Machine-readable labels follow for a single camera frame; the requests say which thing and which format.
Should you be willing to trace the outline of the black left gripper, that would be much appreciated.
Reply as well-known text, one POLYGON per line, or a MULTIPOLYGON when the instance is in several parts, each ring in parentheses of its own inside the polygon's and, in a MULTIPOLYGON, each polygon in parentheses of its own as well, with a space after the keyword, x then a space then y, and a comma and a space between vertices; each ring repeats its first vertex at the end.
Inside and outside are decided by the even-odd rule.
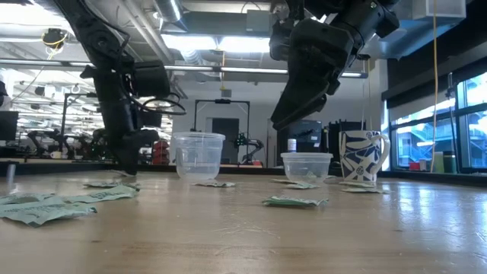
POLYGON ((109 98, 100 101, 103 123, 107 133, 107 143, 115 150, 118 170, 125 174, 136 175, 138 172, 138 150, 132 140, 135 131, 129 99, 125 97, 109 98), (129 163, 124 150, 129 151, 129 163))

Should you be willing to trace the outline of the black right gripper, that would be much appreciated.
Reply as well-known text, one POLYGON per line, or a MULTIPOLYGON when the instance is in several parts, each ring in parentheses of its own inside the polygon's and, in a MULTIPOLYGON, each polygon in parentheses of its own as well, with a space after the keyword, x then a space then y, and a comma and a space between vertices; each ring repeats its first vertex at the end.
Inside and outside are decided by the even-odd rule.
POLYGON ((321 11, 326 23, 303 19, 291 32, 288 81, 275 106, 274 129, 320 112, 350 57, 375 34, 375 0, 323 0, 321 11))

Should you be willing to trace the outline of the dark green sweetener packet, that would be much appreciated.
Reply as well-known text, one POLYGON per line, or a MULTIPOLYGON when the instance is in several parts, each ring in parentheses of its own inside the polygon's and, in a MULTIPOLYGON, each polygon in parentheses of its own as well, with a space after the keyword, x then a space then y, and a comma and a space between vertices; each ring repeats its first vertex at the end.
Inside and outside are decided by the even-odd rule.
POLYGON ((292 207, 292 208, 316 208, 328 203, 328 199, 299 199, 286 196, 271 196, 262 201, 265 206, 292 207))

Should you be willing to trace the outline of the red stacked object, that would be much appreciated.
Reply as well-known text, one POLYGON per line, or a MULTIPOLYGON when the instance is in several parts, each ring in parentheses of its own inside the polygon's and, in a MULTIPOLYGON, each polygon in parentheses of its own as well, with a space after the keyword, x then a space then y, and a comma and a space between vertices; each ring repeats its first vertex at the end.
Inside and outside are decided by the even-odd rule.
POLYGON ((169 144, 166 140, 160 140, 153 144, 151 161, 154 165, 168 165, 170 163, 169 144))

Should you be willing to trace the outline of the black cabinet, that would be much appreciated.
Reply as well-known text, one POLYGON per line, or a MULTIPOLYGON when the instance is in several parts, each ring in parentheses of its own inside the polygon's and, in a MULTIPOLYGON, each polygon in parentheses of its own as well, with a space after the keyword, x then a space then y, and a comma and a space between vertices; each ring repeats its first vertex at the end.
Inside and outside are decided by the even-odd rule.
POLYGON ((297 152, 321 152, 323 124, 321 121, 302 119, 278 131, 276 165, 282 166, 281 153, 288 152, 288 140, 296 141, 297 152))

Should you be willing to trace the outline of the long ceiling light bar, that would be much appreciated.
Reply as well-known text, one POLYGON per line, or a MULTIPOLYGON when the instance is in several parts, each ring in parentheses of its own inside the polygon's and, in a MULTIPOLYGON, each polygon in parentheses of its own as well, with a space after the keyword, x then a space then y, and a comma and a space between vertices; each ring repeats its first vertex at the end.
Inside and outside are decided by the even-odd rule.
MULTIPOLYGON (((93 66, 90 62, 76 62, 64 60, 43 60, 43 59, 7 59, 0 58, 0 65, 9 68, 15 67, 29 67, 32 69, 60 70, 61 68, 69 71, 81 71, 87 65, 93 66)), ((263 75, 287 75, 286 69, 277 68, 241 68, 241 67, 224 67, 224 66, 209 66, 209 65, 165 65, 164 68, 169 71, 178 72, 217 72, 217 73, 247 73, 247 74, 263 74, 263 75)))

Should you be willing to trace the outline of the tall clear plastic cup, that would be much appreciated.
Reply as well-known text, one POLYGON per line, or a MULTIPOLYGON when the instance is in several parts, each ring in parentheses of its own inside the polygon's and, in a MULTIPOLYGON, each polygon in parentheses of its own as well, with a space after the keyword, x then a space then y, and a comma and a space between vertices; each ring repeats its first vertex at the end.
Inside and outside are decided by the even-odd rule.
POLYGON ((221 165, 225 136, 211 132, 175 132, 174 150, 177 174, 184 180, 213 180, 221 165))

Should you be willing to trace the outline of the short clear plastic cup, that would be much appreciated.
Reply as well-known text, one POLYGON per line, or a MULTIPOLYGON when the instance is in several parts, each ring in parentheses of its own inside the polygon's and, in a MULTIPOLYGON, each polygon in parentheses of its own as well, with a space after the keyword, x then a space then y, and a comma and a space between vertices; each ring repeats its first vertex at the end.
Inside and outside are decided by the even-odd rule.
POLYGON ((329 177, 333 155, 318 152, 281 153, 286 177, 293 182, 322 183, 329 177))

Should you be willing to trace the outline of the grey ceiling junction box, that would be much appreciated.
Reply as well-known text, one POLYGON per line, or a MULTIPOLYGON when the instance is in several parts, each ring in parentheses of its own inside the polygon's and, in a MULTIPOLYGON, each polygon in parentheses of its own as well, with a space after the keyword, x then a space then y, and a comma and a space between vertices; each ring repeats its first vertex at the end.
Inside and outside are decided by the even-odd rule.
POLYGON ((271 14, 268 11, 247 10, 246 31, 264 33, 270 28, 271 14))

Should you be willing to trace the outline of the blue white patterned mug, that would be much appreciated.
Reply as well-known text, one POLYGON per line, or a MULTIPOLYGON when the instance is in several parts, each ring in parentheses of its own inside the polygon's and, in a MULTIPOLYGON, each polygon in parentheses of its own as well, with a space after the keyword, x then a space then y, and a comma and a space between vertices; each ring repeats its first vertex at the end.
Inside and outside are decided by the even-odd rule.
POLYGON ((339 133, 339 156, 345 182, 375 184, 390 153, 390 140, 378 131, 339 133))

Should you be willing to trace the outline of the dark grey door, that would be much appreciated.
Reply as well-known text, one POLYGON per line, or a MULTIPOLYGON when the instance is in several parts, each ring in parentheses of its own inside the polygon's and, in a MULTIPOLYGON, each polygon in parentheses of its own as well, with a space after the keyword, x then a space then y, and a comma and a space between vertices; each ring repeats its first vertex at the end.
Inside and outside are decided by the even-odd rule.
POLYGON ((235 118, 213 118, 212 132, 225 136, 221 152, 222 164, 236 164, 238 151, 234 147, 234 141, 239 133, 239 119, 235 118))

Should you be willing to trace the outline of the black monitor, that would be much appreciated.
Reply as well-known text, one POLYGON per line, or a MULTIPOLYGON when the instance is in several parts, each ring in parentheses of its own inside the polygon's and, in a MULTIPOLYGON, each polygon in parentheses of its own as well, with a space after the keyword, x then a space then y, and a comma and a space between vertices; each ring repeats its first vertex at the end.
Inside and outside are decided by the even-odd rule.
POLYGON ((18 117, 17 111, 0 111, 0 141, 15 140, 18 117))

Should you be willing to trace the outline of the pale green container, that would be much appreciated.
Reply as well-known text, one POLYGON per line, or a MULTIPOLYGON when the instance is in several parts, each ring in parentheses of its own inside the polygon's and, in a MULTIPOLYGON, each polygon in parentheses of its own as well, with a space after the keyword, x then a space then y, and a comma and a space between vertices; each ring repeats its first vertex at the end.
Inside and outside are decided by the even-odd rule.
POLYGON ((433 173, 444 173, 444 153, 442 151, 436 151, 433 155, 432 160, 432 172, 433 173))

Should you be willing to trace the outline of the dark green container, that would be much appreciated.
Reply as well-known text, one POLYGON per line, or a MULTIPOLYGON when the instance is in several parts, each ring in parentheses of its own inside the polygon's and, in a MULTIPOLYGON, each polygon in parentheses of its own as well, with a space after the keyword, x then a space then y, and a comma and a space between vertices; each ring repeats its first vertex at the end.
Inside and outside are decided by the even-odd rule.
POLYGON ((443 152, 444 172, 447 174, 457 173, 457 159, 453 151, 443 152))

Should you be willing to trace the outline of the black gantry frame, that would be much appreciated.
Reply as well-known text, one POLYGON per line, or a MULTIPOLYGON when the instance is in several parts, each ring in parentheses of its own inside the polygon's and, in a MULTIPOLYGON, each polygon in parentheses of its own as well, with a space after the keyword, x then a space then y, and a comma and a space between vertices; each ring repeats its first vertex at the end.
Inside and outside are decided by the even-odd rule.
POLYGON ((71 138, 70 135, 65 134, 65 123, 66 123, 66 117, 67 117, 67 110, 72 104, 76 104, 76 100, 82 96, 85 97, 94 97, 95 93, 86 93, 86 94, 76 94, 76 93, 65 93, 64 94, 64 102, 63 102, 63 111, 62 111, 62 125, 61 125, 61 130, 60 130, 60 135, 62 136, 62 139, 59 143, 59 151, 63 152, 64 147, 66 147, 66 152, 67 152, 67 157, 68 158, 74 158, 75 157, 75 150, 67 143, 66 137, 71 138))
POLYGON ((214 99, 214 100, 195 100, 194 103, 194 116, 193 116, 193 127, 190 129, 191 132, 198 132, 197 130, 197 116, 198 116, 198 104, 200 102, 205 103, 214 103, 214 104, 246 104, 247 105, 247 130, 246 130, 246 138, 250 137, 249 129, 250 129, 250 101, 248 100, 230 100, 230 99, 214 99))

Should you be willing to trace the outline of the black aluminium table frame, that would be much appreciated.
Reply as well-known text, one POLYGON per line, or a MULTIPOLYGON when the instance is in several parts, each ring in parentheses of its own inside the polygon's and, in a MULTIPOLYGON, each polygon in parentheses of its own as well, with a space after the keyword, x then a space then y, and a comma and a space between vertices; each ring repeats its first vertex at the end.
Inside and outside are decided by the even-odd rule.
MULTIPOLYGON (((41 163, 24 163, 0 159, 0 177, 7 175, 8 167, 14 165, 16 174, 34 175, 34 174, 55 174, 95 170, 118 170, 116 164, 102 164, 94 162, 75 162, 61 160, 60 163, 47 161, 41 163)), ((239 175, 284 175, 282 169, 277 168, 254 168, 254 167, 221 167, 221 174, 239 174, 239 175)), ((380 171, 380 179, 404 179, 417 180, 425 183, 443 183, 456 186, 474 186, 487 189, 487 176, 477 176, 471 174, 430 174, 410 171, 380 171)))

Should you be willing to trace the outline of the silver metal post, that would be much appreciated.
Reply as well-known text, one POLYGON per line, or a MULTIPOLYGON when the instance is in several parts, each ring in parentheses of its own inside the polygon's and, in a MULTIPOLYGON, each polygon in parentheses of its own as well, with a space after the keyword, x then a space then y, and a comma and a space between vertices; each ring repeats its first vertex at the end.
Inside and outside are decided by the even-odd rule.
POLYGON ((17 167, 17 162, 8 162, 7 171, 6 171, 6 182, 9 189, 12 188, 14 185, 16 167, 17 167))

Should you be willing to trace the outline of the silver air duct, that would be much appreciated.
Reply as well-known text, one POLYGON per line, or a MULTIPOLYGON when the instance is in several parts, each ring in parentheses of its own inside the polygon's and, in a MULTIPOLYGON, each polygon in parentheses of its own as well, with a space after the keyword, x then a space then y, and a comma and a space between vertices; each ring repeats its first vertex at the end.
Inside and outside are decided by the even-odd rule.
POLYGON ((183 8, 179 0, 153 0, 154 6, 164 22, 175 23, 183 16, 183 8))

